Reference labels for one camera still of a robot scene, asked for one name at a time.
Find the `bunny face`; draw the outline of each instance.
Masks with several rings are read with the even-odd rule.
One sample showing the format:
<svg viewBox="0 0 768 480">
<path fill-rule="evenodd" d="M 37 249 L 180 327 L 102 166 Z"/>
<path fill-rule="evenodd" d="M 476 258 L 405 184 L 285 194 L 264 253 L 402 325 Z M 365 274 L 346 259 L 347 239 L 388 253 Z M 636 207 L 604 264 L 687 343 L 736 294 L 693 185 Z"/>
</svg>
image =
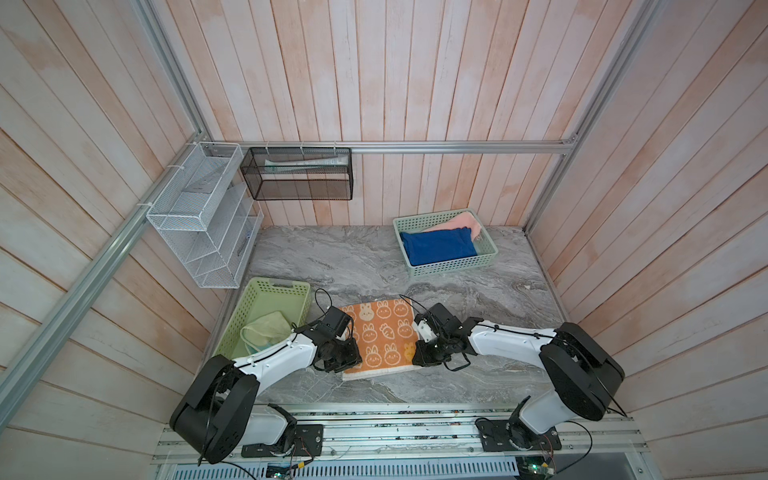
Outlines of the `bunny face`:
<svg viewBox="0 0 768 480">
<path fill-rule="evenodd" d="M 397 345 L 390 343 L 384 345 L 384 361 L 388 365 L 397 365 L 400 363 L 400 352 L 397 351 Z"/>
<path fill-rule="evenodd" d="M 413 336 L 413 327 L 410 320 L 402 319 L 397 321 L 397 334 L 407 339 Z"/>
<path fill-rule="evenodd" d="M 388 319 L 392 315 L 392 309 L 389 308 L 389 302 L 376 302 L 376 315 L 380 319 Z"/>
<path fill-rule="evenodd" d="M 395 339 L 395 330 L 392 329 L 391 326 L 387 325 L 386 323 L 382 324 L 379 327 L 379 330 L 381 330 L 382 335 L 384 335 L 384 338 L 394 340 Z"/>
<path fill-rule="evenodd" d="M 416 354 L 416 344 L 414 342 L 406 343 L 402 348 L 402 353 L 406 356 L 407 362 L 412 362 L 413 356 Z"/>
<path fill-rule="evenodd" d="M 395 315 L 407 316 L 411 311 L 411 307 L 408 306 L 405 300 L 395 300 Z"/>
<path fill-rule="evenodd" d="M 382 364 L 382 356 L 379 355 L 378 346 L 374 345 L 366 347 L 366 364 L 373 368 Z"/>
<path fill-rule="evenodd" d="M 373 309 L 370 303 L 360 303 L 360 319 L 364 322 L 373 320 Z"/>
<path fill-rule="evenodd" d="M 355 307 L 350 306 L 343 306 L 341 307 L 341 311 L 346 313 L 347 315 L 351 316 L 353 320 L 357 320 L 357 315 L 355 315 Z"/>
<path fill-rule="evenodd" d="M 376 337 L 379 334 L 376 333 L 376 328 L 370 323 L 364 323 L 362 325 L 362 340 L 365 343 L 371 343 L 376 341 Z"/>
</svg>

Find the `black mesh basket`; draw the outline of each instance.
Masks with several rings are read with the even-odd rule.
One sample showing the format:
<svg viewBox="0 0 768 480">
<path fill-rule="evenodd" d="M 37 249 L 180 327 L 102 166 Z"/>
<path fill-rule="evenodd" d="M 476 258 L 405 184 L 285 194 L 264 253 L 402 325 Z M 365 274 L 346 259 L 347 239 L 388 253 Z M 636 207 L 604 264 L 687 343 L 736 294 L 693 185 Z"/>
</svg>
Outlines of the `black mesh basket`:
<svg viewBox="0 0 768 480">
<path fill-rule="evenodd" d="M 349 148 L 251 147 L 240 170 L 254 200 L 352 200 Z"/>
</svg>

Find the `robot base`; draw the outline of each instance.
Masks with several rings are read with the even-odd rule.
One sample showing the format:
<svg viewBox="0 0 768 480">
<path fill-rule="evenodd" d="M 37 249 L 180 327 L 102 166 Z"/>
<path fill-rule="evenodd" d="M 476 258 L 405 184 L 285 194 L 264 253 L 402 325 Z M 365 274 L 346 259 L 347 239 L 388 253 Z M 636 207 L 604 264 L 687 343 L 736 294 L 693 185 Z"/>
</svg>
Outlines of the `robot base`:
<svg viewBox="0 0 768 480">
<path fill-rule="evenodd" d="M 523 448 L 515 444 L 510 435 L 509 420 L 488 420 L 478 419 L 475 424 L 480 431 L 480 443 L 482 443 L 483 452 L 515 452 L 521 450 L 550 450 L 562 449 L 560 436 L 557 430 L 552 427 L 543 435 L 537 435 L 530 439 L 530 447 Z"/>
<path fill-rule="evenodd" d="M 296 431 L 293 433 L 293 444 L 296 446 L 294 455 L 296 457 L 309 454 L 310 457 L 319 457 L 323 450 L 323 426 L 322 425 L 296 425 Z M 243 458 L 274 458 L 273 453 L 275 445 L 264 445 L 263 443 L 254 443 L 253 445 L 243 445 Z"/>
</svg>

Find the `black motor housing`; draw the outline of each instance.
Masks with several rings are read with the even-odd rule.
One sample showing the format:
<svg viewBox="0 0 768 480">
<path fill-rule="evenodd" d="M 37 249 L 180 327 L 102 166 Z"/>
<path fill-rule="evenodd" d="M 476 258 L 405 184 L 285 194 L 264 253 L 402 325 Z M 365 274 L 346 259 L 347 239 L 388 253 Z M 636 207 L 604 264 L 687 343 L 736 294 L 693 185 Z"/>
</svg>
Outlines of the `black motor housing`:
<svg viewBox="0 0 768 480">
<path fill-rule="evenodd" d="M 230 391 L 226 399 L 217 393 Z M 208 360 L 170 417 L 170 427 L 211 464 L 243 438 L 259 381 L 223 355 Z"/>
<path fill-rule="evenodd" d="M 624 370 L 576 323 L 563 323 L 555 332 L 538 355 L 555 392 L 576 415 L 602 419 Z"/>
</svg>

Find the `bunny print towel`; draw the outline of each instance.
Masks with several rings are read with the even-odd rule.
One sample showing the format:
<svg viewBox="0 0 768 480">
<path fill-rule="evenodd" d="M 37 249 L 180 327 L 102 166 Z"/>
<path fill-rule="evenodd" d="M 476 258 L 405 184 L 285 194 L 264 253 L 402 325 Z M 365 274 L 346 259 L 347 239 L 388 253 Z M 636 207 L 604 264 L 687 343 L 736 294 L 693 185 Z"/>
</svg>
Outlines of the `bunny print towel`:
<svg viewBox="0 0 768 480">
<path fill-rule="evenodd" d="M 353 335 L 362 364 L 342 373 L 343 380 L 367 379 L 420 367 L 411 364 L 418 334 L 413 330 L 413 308 L 405 300 L 381 300 L 343 306 L 355 319 Z"/>
</svg>

